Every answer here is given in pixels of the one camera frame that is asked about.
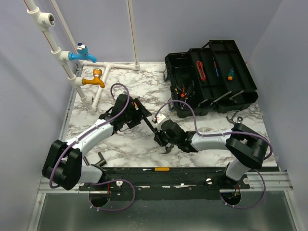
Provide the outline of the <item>silver claw hammer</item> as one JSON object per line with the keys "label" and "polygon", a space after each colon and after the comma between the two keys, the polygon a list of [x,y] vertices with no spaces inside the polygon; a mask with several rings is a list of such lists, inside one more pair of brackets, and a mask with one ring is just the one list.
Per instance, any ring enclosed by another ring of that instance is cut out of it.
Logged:
{"label": "silver claw hammer", "polygon": [[[150,130],[152,132],[154,132],[154,127],[153,125],[150,123],[150,121],[147,119],[147,118],[144,118],[144,122],[147,124],[147,126],[150,128]],[[164,145],[161,146],[161,147],[164,147],[165,148],[165,152],[163,154],[168,154],[171,152],[171,150],[173,149],[174,145],[173,144],[170,144],[167,140],[167,136],[166,134],[163,132],[163,131],[160,131],[161,132],[161,137],[162,137],[162,140],[163,140],[163,143]]]}

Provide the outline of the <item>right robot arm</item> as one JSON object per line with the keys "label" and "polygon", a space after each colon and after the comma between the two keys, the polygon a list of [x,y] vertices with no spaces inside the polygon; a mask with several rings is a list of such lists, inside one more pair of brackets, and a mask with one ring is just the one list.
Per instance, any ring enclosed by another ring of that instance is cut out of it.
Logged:
{"label": "right robot arm", "polygon": [[160,145],[177,146],[186,153],[197,153],[204,150],[227,150],[235,156],[221,177],[222,185],[228,189],[239,183],[241,177],[251,169],[262,167],[269,141],[242,123],[232,129],[218,134],[184,131],[177,123],[164,119],[157,123]]}

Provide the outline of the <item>black yellow screwdriver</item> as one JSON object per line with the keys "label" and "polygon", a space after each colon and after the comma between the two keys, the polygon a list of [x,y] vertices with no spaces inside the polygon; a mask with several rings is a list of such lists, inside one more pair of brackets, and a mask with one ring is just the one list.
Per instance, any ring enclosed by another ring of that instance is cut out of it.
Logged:
{"label": "black yellow screwdriver", "polygon": [[191,84],[187,87],[187,89],[185,90],[184,99],[187,100],[187,99],[190,98],[190,96],[191,96],[191,94],[192,94],[192,92],[193,92],[193,88],[194,88],[194,84],[191,83]]}

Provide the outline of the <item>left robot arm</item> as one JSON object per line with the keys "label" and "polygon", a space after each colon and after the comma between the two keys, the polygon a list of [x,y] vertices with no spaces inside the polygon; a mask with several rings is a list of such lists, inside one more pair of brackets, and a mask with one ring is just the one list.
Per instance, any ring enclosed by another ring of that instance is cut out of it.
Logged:
{"label": "left robot arm", "polygon": [[102,190],[107,183],[103,169],[82,164],[85,155],[101,141],[113,136],[124,125],[133,128],[151,116],[139,99],[121,94],[114,106],[101,114],[87,130],[67,141],[56,140],[51,144],[42,175],[56,185],[70,190],[78,183],[90,183]]}

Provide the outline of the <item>black long nose pliers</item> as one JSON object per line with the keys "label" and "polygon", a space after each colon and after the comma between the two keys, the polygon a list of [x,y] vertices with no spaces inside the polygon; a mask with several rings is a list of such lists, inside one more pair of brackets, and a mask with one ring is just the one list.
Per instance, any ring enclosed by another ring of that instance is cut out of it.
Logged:
{"label": "black long nose pliers", "polygon": [[184,99],[184,94],[185,94],[186,86],[184,83],[179,83],[176,84],[175,91],[177,93],[178,99],[182,102],[186,102],[186,99]]}

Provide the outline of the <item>black plastic toolbox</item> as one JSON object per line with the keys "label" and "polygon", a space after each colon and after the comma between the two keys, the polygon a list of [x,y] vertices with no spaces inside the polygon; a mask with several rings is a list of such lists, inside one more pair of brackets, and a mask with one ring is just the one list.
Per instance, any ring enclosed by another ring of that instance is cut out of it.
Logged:
{"label": "black plastic toolbox", "polygon": [[[200,79],[196,67],[198,60],[203,63],[206,81]],[[210,112],[241,111],[258,99],[257,86],[234,40],[210,40],[201,48],[169,53],[165,57],[165,65],[164,80],[171,83],[168,107],[170,111],[176,111],[179,118],[205,116]],[[228,81],[227,75],[232,68],[234,79]],[[192,95],[186,103],[178,99],[175,91],[176,84],[181,82],[185,85],[194,83]]]}

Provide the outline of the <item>red black pliers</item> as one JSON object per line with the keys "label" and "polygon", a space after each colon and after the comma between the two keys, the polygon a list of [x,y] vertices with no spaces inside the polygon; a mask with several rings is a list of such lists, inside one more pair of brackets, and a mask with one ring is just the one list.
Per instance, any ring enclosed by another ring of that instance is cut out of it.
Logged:
{"label": "red black pliers", "polygon": [[188,85],[182,84],[182,93],[181,93],[180,100],[186,103],[193,93],[193,88],[194,88],[193,82],[191,82]]}

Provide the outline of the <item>green stubby screwdriver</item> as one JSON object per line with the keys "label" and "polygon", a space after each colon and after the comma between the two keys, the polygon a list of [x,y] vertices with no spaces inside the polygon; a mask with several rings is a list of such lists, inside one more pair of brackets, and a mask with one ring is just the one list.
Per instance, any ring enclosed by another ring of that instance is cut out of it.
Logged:
{"label": "green stubby screwdriver", "polygon": [[227,80],[232,81],[233,79],[234,79],[234,69],[232,68],[227,75]]}

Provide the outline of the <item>blue handle screwdriver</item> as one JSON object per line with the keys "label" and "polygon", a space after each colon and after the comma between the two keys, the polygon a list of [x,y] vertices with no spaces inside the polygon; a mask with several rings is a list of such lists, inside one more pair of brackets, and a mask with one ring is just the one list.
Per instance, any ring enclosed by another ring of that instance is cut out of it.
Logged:
{"label": "blue handle screwdriver", "polygon": [[212,59],[213,59],[213,65],[214,65],[214,68],[215,68],[216,75],[217,75],[217,77],[219,77],[218,67],[217,67],[215,58],[213,56],[212,56]]}

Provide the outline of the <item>red black utility knife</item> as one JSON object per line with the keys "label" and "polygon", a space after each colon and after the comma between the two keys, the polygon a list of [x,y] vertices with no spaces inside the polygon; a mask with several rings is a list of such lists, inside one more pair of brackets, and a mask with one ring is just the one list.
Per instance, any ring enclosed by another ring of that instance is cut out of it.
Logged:
{"label": "red black utility knife", "polygon": [[197,71],[199,73],[200,79],[206,81],[206,74],[204,72],[203,63],[201,61],[196,61]]}

